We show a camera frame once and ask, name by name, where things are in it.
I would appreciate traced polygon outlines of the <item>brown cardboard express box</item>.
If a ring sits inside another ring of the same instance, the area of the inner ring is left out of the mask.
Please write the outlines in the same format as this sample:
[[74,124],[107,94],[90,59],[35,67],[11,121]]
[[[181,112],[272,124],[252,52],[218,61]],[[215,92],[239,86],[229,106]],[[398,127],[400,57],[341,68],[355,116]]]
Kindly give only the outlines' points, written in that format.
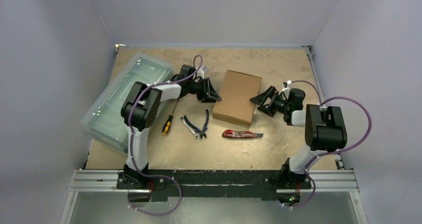
[[255,111],[251,98],[258,95],[262,78],[234,70],[227,70],[212,110],[213,119],[250,127]]

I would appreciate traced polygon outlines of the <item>red utility knife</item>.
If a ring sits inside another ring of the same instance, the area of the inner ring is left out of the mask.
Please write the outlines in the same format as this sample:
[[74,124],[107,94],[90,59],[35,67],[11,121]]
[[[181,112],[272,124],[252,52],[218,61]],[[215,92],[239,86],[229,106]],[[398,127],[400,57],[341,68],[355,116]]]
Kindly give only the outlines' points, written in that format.
[[231,129],[227,129],[222,133],[222,137],[227,139],[254,139],[262,138],[263,136],[263,133],[255,133],[251,131],[235,131]]

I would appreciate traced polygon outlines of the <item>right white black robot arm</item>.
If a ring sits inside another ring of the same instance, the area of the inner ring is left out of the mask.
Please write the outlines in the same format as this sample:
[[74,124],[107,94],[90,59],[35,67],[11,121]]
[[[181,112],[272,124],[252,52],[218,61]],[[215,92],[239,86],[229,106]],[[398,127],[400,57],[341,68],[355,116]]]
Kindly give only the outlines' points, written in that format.
[[270,86],[265,92],[252,97],[250,102],[258,110],[274,116],[279,112],[287,125],[305,129],[305,143],[301,150],[288,158],[280,171],[267,178],[271,184],[291,188],[307,178],[309,169],[323,155],[343,149],[347,143],[347,132],[341,108],[319,105],[304,105],[306,94],[301,89],[285,88],[277,91]]

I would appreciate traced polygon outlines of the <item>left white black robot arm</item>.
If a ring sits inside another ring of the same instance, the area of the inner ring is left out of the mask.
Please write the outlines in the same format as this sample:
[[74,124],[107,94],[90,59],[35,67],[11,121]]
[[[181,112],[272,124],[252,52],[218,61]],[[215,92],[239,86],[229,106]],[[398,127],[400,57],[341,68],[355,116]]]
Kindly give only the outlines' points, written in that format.
[[132,85],[120,115],[128,132],[128,157],[123,171],[118,174],[117,189],[145,189],[148,184],[160,180],[161,175],[148,173],[147,143],[151,126],[156,120],[162,102],[177,100],[187,94],[196,95],[202,103],[221,101],[209,78],[199,76],[201,68],[183,65],[170,80]]

